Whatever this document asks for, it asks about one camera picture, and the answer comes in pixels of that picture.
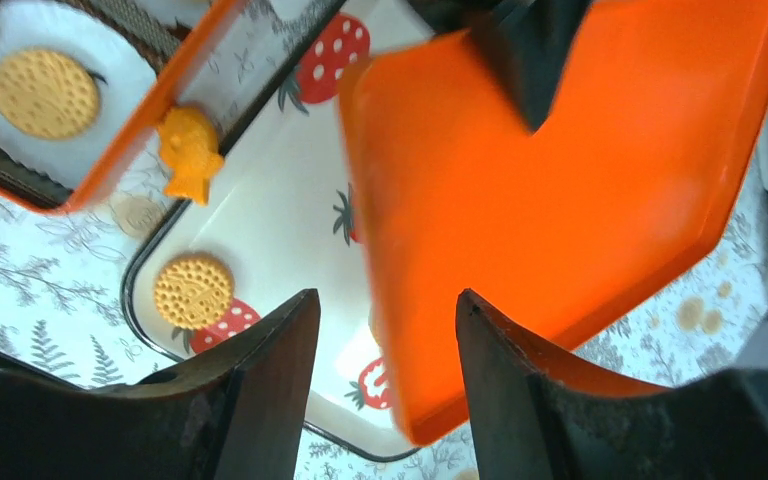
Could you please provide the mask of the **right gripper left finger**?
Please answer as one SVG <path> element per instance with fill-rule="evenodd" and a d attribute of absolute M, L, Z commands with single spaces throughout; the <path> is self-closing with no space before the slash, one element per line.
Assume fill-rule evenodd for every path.
<path fill-rule="evenodd" d="M 202 354 L 92 390 L 0 353 L 0 479 L 290 479 L 319 326 L 306 289 Z"/>

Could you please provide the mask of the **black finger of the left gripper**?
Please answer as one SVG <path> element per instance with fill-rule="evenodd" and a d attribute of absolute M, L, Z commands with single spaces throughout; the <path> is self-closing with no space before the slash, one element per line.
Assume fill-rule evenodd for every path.
<path fill-rule="evenodd" d="M 481 1 L 470 37 L 524 127 L 547 120 L 590 0 Z"/>

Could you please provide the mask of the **orange compartment cookie box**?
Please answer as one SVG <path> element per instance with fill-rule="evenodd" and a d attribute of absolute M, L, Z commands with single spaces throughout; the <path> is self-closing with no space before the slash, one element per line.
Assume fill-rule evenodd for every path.
<path fill-rule="evenodd" d="M 242 1 L 213 1 L 196 26 L 175 36 L 135 1 L 58 1 L 89 13 L 120 33 L 145 58 L 156 81 L 118 131 L 84 180 L 68 188 L 47 174 L 26 168 L 0 150 L 0 196 L 39 213 L 78 211 L 107 196 L 143 150 L 165 114 L 206 62 L 231 24 L 244 11 Z"/>

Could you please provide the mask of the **orange box lid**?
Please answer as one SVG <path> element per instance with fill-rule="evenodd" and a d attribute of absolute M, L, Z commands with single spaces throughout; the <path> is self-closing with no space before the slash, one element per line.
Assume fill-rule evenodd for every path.
<path fill-rule="evenodd" d="M 467 31 L 349 67 L 338 105 L 393 413 L 468 419 L 470 289 L 567 349 L 720 240 L 768 111 L 768 1 L 598 1 L 535 132 Z"/>

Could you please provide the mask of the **orange fish cookie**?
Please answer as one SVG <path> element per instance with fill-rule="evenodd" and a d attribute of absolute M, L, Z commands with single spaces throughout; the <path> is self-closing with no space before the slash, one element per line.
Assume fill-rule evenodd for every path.
<path fill-rule="evenodd" d="M 176 106 L 156 130 L 158 156 L 170 171 L 163 193 L 206 206 L 211 181 L 225 163 L 213 123 L 196 107 Z"/>

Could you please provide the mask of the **white strawberry tray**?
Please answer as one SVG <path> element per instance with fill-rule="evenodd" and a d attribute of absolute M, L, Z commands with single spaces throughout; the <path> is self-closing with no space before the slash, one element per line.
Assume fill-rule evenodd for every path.
<path fill-rule="evenodd" d="M 346 227 L 349 200 L 335 107 L 297 111 L 271 99 L 228 153 L 209 204 L 174 206 L 140 249 L 123 283 L 124 311 L 149 348 L 183 361 L 297 292 L 316 290 L 320 327 L 306 425 L 368 460 L 399 461 L 415 447 L 392 418 L 370 329 L 364 250 Z M 209 334 L 175 328 L 153 300 L 161 268 L 186 253 L 217 257 L 234 278 L 234 305 Z"/>

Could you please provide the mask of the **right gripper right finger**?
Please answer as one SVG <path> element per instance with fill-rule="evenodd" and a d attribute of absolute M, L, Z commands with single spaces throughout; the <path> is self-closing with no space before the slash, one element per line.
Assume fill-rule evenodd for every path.
<path fill-rule="evenodd" d="M 665 388 L 577 357 L 471 290 L 455 329 L 483 479 L 768 479 L 768 367 Z"/>

